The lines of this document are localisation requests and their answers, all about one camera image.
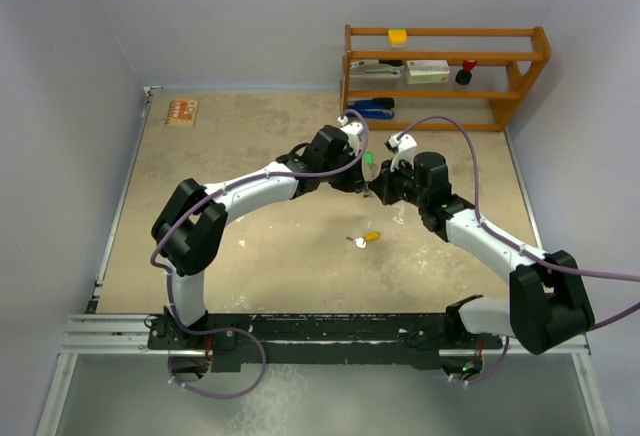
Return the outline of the yellow tagged key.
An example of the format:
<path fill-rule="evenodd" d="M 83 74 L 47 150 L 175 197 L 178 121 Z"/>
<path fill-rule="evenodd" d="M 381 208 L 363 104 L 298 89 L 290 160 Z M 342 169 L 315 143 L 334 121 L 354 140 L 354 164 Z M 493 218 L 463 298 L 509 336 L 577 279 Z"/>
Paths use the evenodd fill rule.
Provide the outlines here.
<path fill-rule="evenodd" d="M 379 240 L 381 236 L 381 232 L 374 231 L 360 237 L 347 236 L 346 240 L 353 243 L 357 248 L 364 249 L 369 243 Z"/>

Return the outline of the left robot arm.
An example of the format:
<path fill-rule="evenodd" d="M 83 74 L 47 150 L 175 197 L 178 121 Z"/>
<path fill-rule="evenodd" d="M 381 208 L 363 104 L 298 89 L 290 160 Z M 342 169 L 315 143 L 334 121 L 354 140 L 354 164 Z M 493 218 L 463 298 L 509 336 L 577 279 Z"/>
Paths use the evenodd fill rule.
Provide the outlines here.
<path fill-rule="evenodd" d="M 326 125 L 313 140 L 261 170 L 222 183 L 182 181 L 152 226 L 151 264 L 167 277 L 171 337 L 184 348 L 202 343 L 206 325 L 204 276 L 217 256 L 227 225 L 271 204 L 290 201 L 326 182 L 334 189 L 364 189 L 361 159 L 368 130 L 360 122 Z"/>

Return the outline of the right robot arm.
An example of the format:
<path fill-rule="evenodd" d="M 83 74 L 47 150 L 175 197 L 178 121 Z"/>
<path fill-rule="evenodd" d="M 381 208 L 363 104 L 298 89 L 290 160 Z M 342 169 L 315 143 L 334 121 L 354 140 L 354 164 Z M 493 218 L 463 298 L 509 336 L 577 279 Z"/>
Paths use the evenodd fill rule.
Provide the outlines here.
<path fill-rule="evenodd" d="M 478 215 L 455 194 L 445 158 L 422 152 L 412 162 L 386 160 L 370 189 L 385 205 L 414 205 L 423 226 L 465 250 L 504 280 L 508 297 L 471 296 L 446 309 L 446 339 L 467 347 L 480 334 L 515 338 L 540 355 L 595 326 L 595 316 L 576 260 L 565 251 L 548 253 L 516 240 Z"/>

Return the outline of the blue black stapler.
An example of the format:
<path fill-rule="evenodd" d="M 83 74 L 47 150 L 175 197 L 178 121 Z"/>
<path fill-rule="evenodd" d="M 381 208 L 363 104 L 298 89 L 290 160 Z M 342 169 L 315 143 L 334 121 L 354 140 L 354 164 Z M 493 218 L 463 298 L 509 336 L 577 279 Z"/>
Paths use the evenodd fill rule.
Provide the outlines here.
<path fill-rule="evenodd" d="M 366 119 L 391 120 L 395 117 L 393 98 L 378 97 L 351 101 L 347 108 L 359 112 Z"/>

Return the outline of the white grey stapler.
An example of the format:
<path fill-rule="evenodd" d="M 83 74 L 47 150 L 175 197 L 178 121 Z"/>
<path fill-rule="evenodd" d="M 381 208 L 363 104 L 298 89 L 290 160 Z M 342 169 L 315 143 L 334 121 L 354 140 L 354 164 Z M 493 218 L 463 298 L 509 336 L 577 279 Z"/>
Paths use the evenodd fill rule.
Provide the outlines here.
<path fill-rule="evenodd" d="M 403 68 L 402 60 L 366 59 L 351 62 L 349 74 L 356 79 L 397 79 Z"/>

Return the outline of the wooden shelf rack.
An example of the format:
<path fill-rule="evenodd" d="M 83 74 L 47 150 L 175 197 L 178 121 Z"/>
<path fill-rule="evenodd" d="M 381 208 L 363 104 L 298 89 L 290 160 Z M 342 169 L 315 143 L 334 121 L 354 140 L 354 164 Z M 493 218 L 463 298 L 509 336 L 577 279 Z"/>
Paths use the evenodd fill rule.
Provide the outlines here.
<path fill-rule="evenodd" d="M 344 29 L 340 106 L 374 130 L 401 130 L 420 109 L 468 108 L 469 131 L 506 128 L 549 62 L 545 30 Z"/>

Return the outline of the white red box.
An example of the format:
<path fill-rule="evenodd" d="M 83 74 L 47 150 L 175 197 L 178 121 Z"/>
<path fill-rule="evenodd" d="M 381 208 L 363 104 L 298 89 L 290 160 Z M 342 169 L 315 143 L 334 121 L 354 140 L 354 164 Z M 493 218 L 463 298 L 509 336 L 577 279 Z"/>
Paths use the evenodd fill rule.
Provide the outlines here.
<path fill-rule="evenodd" d="M 404 74 L 408 84 L 438 84 L 448 81 L 450 68 L 446 60 L 407 60 Z"/>

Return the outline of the red black stamp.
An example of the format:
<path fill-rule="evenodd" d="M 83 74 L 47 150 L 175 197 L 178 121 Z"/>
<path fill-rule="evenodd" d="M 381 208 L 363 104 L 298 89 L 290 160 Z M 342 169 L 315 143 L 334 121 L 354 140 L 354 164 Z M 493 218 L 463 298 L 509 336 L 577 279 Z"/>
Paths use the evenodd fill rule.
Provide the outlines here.
<path fill-rule="evenodd" d="M 461 86 L 467 86 L 472 79 L 472 71 L 477 65 L 476 60 L 463 60 L 461 68 L 455 76 L 455 82 Z"/>

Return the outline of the yellow lidded container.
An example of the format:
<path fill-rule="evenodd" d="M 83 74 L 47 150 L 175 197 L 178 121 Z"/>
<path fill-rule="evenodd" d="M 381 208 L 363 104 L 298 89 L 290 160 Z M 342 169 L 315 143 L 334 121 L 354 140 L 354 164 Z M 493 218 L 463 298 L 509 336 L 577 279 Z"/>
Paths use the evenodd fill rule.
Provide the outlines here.
<path fill-rule="evenodd" d="M 391 48 L 403 48 L 408 40 L 408 34 L 405 29 L 390 28 L 387 30 L 387 41 Z"/>

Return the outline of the orange spiral notepad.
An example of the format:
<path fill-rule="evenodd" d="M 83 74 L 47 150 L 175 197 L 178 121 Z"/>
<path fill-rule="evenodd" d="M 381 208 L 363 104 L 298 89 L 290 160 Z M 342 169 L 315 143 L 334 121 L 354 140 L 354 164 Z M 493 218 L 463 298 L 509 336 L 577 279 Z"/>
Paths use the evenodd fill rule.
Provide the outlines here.
<path fill-rule="evenodd" d="M 199 102 L 196 99 L 175 99 L 169 104 L 165 125 L 192 128 L 195 125 Z"/>

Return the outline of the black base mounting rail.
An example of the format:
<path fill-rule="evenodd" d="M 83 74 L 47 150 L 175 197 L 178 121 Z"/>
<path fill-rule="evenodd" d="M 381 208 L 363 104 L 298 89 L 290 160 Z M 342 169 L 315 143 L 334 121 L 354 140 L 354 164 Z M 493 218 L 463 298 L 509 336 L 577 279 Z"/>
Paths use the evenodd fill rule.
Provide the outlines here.
<path fill-rule="evenodd" d="M 189 332 L 170 313 L 145 323 L 148 347 L 182 356 L 201 352 L 214 373 L 260 365 L 402 365 L 439 369 L 440 355 L 459 350 L 499 349 L 493 335 L 472 335 L 454 327 L 444 313 L 378 314 L 207 314 Z"/>

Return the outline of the aluminium frame rail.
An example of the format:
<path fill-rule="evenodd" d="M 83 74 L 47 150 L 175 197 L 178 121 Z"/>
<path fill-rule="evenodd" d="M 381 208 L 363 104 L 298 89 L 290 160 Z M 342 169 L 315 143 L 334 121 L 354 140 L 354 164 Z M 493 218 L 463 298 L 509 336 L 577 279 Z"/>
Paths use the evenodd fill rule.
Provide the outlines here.
<path fill-rule="evenodd" d="M 144 315 L 77 314 L 64 326 L 61 354 L 137 355 L 149 351 Z"/>

